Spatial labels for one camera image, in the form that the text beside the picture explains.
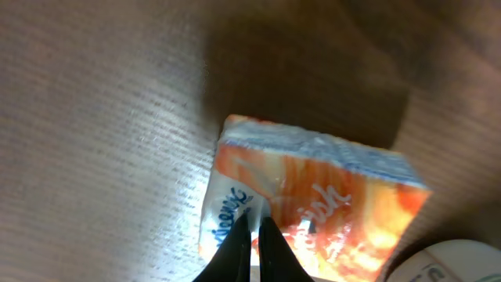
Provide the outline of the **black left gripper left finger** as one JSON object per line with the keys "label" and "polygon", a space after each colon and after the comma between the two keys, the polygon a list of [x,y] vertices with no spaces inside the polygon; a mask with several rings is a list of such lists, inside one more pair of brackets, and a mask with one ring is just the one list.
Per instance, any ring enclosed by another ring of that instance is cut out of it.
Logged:
{"label": "black left gripper left finger", "polygon": [[247,215],[241,215],[211,261],[193,282],[249,282],[251,233]]}

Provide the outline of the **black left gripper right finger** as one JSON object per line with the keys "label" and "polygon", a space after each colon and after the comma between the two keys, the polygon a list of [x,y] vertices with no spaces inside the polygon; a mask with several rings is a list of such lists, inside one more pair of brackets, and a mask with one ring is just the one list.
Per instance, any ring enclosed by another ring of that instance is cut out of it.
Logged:
{"label": "black left gripper right finger", "polygon": [[261,221],[258,250],[261,282],[313,282],[271,217]]}

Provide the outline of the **orange tissue pack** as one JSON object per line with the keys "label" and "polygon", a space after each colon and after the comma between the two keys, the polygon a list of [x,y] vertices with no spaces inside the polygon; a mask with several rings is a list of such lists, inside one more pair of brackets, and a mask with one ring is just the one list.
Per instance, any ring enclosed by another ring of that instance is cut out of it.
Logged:
{"label": "orange tissue pack", "polygon": [[398,153],[291,125],[225,120],[202,206],[199,253],[211,259],[236,220],[272,218],[305,271],[375,281],[431,191]]}

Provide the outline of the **green lid white jar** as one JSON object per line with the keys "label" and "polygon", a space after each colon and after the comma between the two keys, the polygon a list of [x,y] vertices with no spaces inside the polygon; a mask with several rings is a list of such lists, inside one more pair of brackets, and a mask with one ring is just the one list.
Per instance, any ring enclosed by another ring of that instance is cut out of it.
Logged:
{"label": "green lid white jar", "polygon": [[387,282],[500,282],[500,250],[475,240],[447,240],[408,258]]}

